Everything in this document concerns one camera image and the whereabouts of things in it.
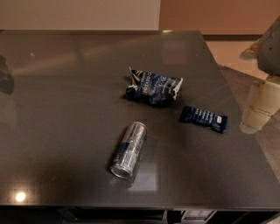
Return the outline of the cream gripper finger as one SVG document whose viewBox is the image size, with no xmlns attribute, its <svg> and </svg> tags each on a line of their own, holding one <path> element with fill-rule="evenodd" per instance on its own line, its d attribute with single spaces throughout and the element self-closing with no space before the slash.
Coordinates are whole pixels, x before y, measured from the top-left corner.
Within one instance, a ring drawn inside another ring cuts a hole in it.
<svg viewBox="0 0 280 224">
<path fill-rule="evenodd" d="M 241 116 L 240 130 L 255 134 L 280 109 L 280 77 L 269 76 L 266 80 L 255 80 Z"/>
</svg>

